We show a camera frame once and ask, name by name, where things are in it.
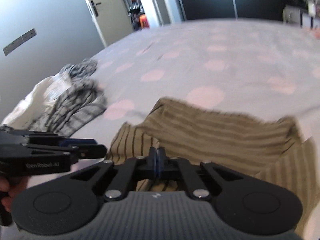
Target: orange object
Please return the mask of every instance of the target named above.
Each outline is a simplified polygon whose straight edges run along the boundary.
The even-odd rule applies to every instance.
[[[145,14],[140,16],[140,25],[141,25],[142,29],[143,28],[150,28],[147,17]]]

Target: wall plate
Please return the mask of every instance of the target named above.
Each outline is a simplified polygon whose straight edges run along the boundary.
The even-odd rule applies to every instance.
[[[3,48],[4,55],[7,56],[9,53],[14,51],[17,47],[19,47],[21,44],[25,43],[26,41],[30,40],[32,37],[36,36],[36,30],[32,29],[25,34],[21,35],[17,39],[15,39],[13,42],[11,42],[9,45]]]

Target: bed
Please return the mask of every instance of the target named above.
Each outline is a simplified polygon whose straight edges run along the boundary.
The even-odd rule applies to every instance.
[[[320,148],[319,51],[320,41],[307,30],[267,21],[187,22],[131,34],[93,57],[98,69],[92,77],[108,109],[73,137],[109,147],[124,122],[142,122],[160,97],[169,96],[264,120],[294,115],[303,137],[313,136]],[[30,184],[55,177],[34,177]],[[319,223],[320,205],[305,239],[319,239]]]

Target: beige striped towel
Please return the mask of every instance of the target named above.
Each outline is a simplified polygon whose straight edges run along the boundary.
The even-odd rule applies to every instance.
[[[143,123],[122,125],[108,158],[119,164],[133,156],[147,156],[150,146],[165,147],[168,156],[187,158],[193,164],[209,159],[291,190],[303,205],[296,229],[300,236],[320,199],[316,151],[312,139],[302,142],[293,117],[262,122],[245,114],[206,111],[161,98]],[[173,181],[141,181],[137,190],[176,188]]]

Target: gray ribbed surface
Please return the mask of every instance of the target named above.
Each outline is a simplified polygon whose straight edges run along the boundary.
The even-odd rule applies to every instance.
[[[61,236],[21,233],[19,240],[301,240],[293,231],[277,236],[252,236],[222,222],[207,202],[194,201],[183,191],[130,192],[105,204],[85,227]]]

